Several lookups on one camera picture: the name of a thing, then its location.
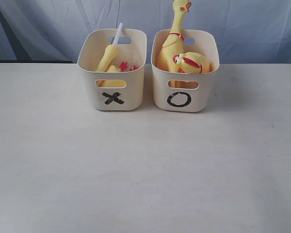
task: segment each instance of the white table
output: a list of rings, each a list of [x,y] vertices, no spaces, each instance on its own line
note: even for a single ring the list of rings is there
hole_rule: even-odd
[[[197,114],[92,109],[76,65],[0,64],[0,233],[291,233],[291,65],[222,65]]]

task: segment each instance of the white storage bin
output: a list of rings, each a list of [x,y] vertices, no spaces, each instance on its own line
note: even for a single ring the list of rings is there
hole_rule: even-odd
[[[214,37],[208,32],[197,30],[182,30],[184,38],[193,38],[193,45],[184,45],[185,52],[198,52],[206,56],[210,62],[210,73],[186,74],[160,70],[156,60],[170,30],[156,34],[151,55],[153,72],[153,94],[155,104],[164,110],[178,112],[199,112],[206,105],[219,68],[219,54]],[[196,89],[172,88],[169,81],[197,82]]]
[[[146,34],[135,29],[123,29],[121,37],[129,37],[130,44],[118,44],[119,55],[111,65],[119,67],[122,62],[138,69],[128,72],[95,72],[105,48],[117,29],[102,29],[87,37],[78,59],[81,76],[91,105],[98,110],[129,111],[140,106],[143,100],[144,70],[146,63]],[[99,87],[97,80],[124,80],[125,87]]]

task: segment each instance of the blue fabric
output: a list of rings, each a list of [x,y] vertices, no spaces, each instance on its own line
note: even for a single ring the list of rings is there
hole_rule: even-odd
[[[90,32],[123,22],[147,34],[149,63],[155,34],[171,27],[172,2],[0,0],[0,10],[33,60],[76,62]],[[291,63],[291,0],[192,0],[183,28],[213,34],[221,63]]]

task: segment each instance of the basket handle hole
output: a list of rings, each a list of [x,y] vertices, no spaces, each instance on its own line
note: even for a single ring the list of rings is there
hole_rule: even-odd
[[[187,37],[184,39],[183,45],[194,45],[195,44],[195,39],[191,37]]]
[[[125,80],[102,80],[96,81],[96,85],[100,88],[125,88],[127,83]]]
[[[112,44],[114,41],[114,36],[109,37],[109,43]],[[118,44],[119,45],[129,45],[131,44],[131,38],[130,37],[120,37],[118,39]]]
[[[168,86],[170,88],[196,90],[199,87],[199,83],[195,82],[195,81],[170,80],[170,81],[168,81]]]

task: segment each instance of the yellow rubber chicken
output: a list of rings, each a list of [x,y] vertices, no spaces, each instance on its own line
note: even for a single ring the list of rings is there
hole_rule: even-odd
[[[181,34],[181,27],[183,18],[189,12],[191,5],[192,3],[188,0],[174,0],[174,22],[157,59],[157,68],[169,72],[178,72],[179,66],[173,62],[173,57],[175,54],[184,53],[182,45],[184,38]],[[173,82],[171,86],[176,87],[175,81]]]
[[[210,72],[208,59],[197,52],[187,52],[175,55],[174,63],[180,67],[180,72],[190,74],[205,74]]]

